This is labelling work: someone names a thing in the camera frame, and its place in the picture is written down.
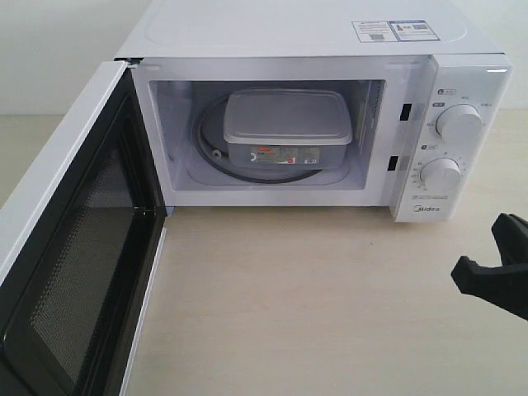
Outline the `white control knob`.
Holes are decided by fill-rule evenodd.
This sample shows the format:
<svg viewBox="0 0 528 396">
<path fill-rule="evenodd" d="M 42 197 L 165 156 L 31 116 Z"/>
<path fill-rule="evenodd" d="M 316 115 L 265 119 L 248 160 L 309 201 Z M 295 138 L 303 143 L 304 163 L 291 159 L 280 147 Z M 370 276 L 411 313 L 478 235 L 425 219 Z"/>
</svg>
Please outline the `white control knob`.
<svg viewBox="0 0 528 396">
<path fill-rule="evenodd" d="M 451 158 L 438 158 L 426 165 L 419 174 L 421 183 L 432 191 L 450 191 L 461 182 L 461 171 Z"/>
<path fill-rule="evenodd" d="M 476 139 L 482 129 L 481 116 L 468 104 L 452 106 L 436 120 L 436 132 L 448 144 L 461 144 Z"/>
</svg>

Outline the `lower white control knob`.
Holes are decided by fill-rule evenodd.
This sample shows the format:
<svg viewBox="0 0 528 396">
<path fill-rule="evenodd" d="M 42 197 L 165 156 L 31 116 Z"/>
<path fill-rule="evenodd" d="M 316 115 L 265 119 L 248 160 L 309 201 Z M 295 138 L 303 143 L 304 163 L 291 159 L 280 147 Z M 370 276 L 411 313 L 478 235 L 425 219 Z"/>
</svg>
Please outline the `lower white control knob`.
<svg viewBox="0 0 528 396">
<path fill-rule="evenodd" d="M 461 171 L 451 158 L 438 158 L 426 165 L 419 174 L 421 183 L 432 191 L 450 191 L 461 182 Z"/>
</svg>

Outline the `upper white control knob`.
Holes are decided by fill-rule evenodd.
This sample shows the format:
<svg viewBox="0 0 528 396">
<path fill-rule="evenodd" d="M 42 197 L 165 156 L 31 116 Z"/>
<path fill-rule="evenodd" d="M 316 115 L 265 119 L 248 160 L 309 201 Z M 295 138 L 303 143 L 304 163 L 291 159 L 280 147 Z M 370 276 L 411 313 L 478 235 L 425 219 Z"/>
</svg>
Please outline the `upper white control knob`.
<svg viewBox="0 0 528 396">
<path fill-rule="evenodd" d="M 481 116 L 468 104 L 452 106 L 436 120 L 436 132 L 448 144 L 461 144 L 476 139 L 482 129 Z"/>
</svg>

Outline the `white microwave oven body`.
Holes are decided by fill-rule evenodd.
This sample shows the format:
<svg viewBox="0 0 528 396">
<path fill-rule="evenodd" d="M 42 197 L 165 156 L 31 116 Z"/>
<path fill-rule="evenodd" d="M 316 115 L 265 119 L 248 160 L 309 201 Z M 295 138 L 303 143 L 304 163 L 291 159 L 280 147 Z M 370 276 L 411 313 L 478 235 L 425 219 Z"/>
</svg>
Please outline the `white microwave oven body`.
<svg viewBox="0 0 528 396">
<path fill-rule="evenodd" d="M 440 40 L 361 43 L 352 26 L 397 20 L 425 20 Z M 449 1 L 156 1 L 116 57 L 134 65 L 167 207 L 385 207 L 413 223 L 453 216 L 512 74 L 504 51 Z M 352 126 L 342 164 L 279 185 L 209 165 L 193 140 L 197 116 L 250 87 L 341 94 Z M 461 104 L 478 111 L 483 129 L 448 144 L 436 120 Z M 457 162 L 457 188 L 421 183 L 438 158 Z"/>
</svg>

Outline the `warning label sticker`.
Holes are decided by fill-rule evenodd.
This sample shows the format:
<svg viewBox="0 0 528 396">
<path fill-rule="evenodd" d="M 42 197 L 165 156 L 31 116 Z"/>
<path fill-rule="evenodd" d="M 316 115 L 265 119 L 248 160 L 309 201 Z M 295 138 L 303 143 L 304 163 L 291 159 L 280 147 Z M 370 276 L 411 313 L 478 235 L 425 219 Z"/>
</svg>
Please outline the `warning label sticker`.
<svg viewBox="0 0 528 396">
<path fill-rule="evenodd" d="M 361 43 L 440 40 L 425 20 L 354 21 L 352 26 Z"/>
</svg>

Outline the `glass turntable plate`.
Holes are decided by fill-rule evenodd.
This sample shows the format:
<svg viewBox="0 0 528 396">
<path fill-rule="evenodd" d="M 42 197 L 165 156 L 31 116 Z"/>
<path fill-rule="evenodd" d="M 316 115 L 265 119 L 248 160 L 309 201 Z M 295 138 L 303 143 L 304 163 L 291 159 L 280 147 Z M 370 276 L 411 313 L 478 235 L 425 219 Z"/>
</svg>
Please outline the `glass turntable plate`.
<svg viewBox="0 0 528 396">
<path fill-rule="evenodd" d="M 279 89 L 308 89 L 308 88 L 279 88 Z M 255 169 L 237 167 L 229 161 L 228 145 L 224 141 L 224 111 L 229 96 L 234 93 L 217 97 L 208 104 L 197 116 L 193 125 L 193 140 L 201 157 L 212 167 L 225 175 L 244 182 L 264 185 L 279 185 L 299 182 L 313 177 L 323 170 L 298 169 L 297 167 L 282 167 L 279 169 Z"/>
</svg>

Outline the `white plastic food container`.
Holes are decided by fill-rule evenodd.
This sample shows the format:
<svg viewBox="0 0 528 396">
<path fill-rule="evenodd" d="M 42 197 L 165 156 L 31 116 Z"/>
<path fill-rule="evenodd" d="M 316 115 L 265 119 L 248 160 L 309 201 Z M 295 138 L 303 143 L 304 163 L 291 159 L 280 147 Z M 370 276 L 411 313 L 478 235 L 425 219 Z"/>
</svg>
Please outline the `white plastic food container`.
<svg viewBox="0 0 528 396">
<path fill-rule="evenodd" d="M 351 118 L 337 92 L 240 90 L 226 103 L 224 141 L 229 161 L 237 167 L 336 168 L 352 142 Z"/>
</svg>

